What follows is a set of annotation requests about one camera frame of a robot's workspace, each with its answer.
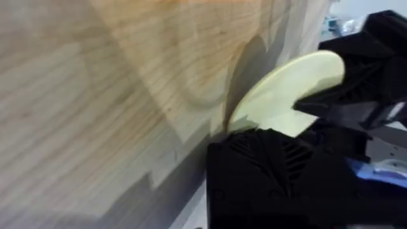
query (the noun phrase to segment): cream-colored disc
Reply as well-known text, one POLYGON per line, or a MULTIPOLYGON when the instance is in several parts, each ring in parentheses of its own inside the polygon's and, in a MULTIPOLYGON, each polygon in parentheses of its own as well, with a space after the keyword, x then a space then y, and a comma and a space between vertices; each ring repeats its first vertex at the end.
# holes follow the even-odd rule
POLYGON ((296 137, 318 117, 295 111, 294 103, 339 85, 344 73, 342 59, 333 52, 318 51, 294 59, 268 73, 250 89, 233 112, 228 131, 272 128, 296 137))

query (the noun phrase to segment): textured black surface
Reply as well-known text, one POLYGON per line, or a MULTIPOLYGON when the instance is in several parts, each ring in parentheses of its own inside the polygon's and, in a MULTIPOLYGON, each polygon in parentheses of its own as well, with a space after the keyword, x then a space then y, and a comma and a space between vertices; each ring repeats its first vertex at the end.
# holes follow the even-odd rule
POLYGON ((406 189, 359 179, 349 164, 370 161, 371 135, 407 148, 406 132, 383 127, 407 120, 405 108, 388 119, 407 101, 405 44, 405 19, 392 11, 370 15, 361 33, 320 45, 345 60, 346 75, 343 85, 297 103, 322 117, 317 123, 295 139, 248 130, 210 144, 209 228, 405 225, 406 189))
POLYGON ((406 190, 359 179, 347 163, 369 160, 368 139, 318 123, 297 139, 248 130, 209 145, 209 228, 405 223, 406 190))
POLYGON ((407 20, 393 11, 368 17, 364 29, 325 41, 319 49, 336 52, 345 62, 341 85, 311 95, 295 109, 358 130, 371 130, 407 118, 407 20))

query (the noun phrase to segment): wooden board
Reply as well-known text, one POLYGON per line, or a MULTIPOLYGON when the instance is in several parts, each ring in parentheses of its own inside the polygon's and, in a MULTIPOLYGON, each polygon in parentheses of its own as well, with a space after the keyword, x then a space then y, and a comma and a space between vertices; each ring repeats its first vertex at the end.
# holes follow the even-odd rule
POLYGON ((0 228, 166 228, 327 0, 4 0, 0 228))

